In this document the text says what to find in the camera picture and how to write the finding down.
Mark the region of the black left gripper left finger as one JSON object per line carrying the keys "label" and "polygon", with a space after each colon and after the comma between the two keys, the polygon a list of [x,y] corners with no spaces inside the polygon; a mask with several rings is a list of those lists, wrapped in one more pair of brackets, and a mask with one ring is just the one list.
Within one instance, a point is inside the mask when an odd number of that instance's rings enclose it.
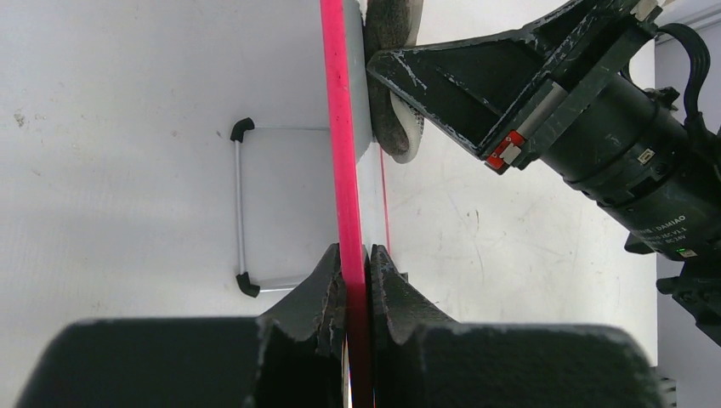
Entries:
{"label": "black left gripper left finger", "polygon": [[345,284],[331,245],[257,317],[81,320],[47,346],[20,407],[343,407]]}

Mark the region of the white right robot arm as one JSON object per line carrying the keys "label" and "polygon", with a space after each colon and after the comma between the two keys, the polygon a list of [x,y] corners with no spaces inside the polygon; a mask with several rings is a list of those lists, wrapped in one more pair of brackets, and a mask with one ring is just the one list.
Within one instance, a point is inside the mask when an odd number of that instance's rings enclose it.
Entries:
{"label": "white right robot arm", "polygon": [[[720,339],[720,135],[698,98],[711,58],[654,1],[569,1],[517,30],[374,52],[370,76],[493,172],[551,167],[629,233],[683,264],[660,293]],[[642,89],[631,58],[659,34],[690,59],[683,92]]]}

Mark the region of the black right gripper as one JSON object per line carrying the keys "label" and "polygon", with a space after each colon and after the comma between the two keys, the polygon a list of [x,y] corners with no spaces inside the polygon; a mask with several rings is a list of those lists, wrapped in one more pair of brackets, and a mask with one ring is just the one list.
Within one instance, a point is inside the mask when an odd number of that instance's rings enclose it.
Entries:
{"label": "black right gripper", "polygon": [[659,13],[655,1],[569,1],[518,30],[429,45],[368,26],[373,132],[411,161],[430,121],[493,171],[523,169],[617,77]]}

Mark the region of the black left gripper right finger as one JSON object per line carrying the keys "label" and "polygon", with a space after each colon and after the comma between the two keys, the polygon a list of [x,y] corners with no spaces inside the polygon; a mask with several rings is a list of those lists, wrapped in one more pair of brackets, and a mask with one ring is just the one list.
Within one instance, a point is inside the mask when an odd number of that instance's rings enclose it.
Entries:
{"label": "black left gripper right finger", "polygon": [[640,346],[609,326],[461,323],[372,248],[379,407],[662,407]]}

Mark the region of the pink-framed whiteboard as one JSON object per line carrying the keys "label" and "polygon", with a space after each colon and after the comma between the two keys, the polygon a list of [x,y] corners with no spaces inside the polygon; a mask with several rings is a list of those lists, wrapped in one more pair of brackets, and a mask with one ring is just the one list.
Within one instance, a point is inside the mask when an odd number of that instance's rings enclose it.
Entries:
{"label": "pink-framed whiteboard", "polygon": [[354,407],[373,407],[371,281],[367,264],[375,245],[389,242],[383,152],[371,126],[361,1],[322,1],[321,29],[332,144],[349,357]]}

